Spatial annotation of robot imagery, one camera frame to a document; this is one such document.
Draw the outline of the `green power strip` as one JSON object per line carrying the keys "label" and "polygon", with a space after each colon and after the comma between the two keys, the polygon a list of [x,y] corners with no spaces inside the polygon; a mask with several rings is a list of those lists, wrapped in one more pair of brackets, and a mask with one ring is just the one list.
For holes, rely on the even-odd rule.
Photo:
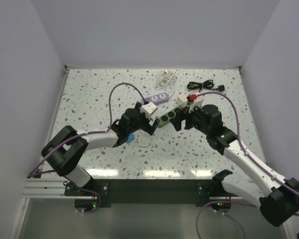
{"label": "green power strip", "polygon": [[183,110],[187,109],[187,107],[181,107],[178,106],[172,110],[170,110],[169,112],[165,113],[164,115],[160,116],[157,118],[158,120],[158,128],[163,128],[166,125],[168,125],[170,123],[170,120],[175,118],[176,115],[180,112],[182,112]]}

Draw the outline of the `white charger plug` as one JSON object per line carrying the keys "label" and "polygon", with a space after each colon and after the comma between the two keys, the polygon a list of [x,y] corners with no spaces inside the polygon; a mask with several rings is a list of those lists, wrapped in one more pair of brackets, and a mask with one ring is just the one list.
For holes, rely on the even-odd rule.
{"label": "white charger plug", "polygon": [[150,137],[147,135],[139,135],[137,142],[140,147],[148,147],[150,145]]}

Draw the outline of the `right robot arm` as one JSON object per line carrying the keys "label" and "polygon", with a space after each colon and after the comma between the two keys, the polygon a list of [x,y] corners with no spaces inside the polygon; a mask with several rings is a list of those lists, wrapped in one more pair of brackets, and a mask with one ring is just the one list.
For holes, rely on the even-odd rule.
{"label": "right robot arm", "polygon": [[286,179],[250,152],[232,130],[224,126],[222,115],[215,105],[186,107],[176,110],[170,120],[175,130],[200,131],[206,135],[211,148],[235,163],[260,189],[260,193],[220,178],[212,183],[212,190],[222,196],[233,193],[260,209],[263,217],[278,227],[299,211],[299,181]]}

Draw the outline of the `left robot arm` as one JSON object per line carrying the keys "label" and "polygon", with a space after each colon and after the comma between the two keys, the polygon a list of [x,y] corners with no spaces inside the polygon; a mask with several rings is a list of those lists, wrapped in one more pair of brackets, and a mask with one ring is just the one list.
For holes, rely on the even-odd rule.
{"label": "left robot arm", "polygon": [[68,125],[42,149],[43,161],[59,176],[72,181],[81,195],[89,195],[94,188],[93,178],[79,165],[83,154],[87,150],[118,147],[126,143],[129,136],[138,130],[153,135],[158,120],[153,124],[150,124],[150,120],[156,111],[157,106],[153,103],[137,104],[134,108],[127,109],[107,131],[79,133]]}

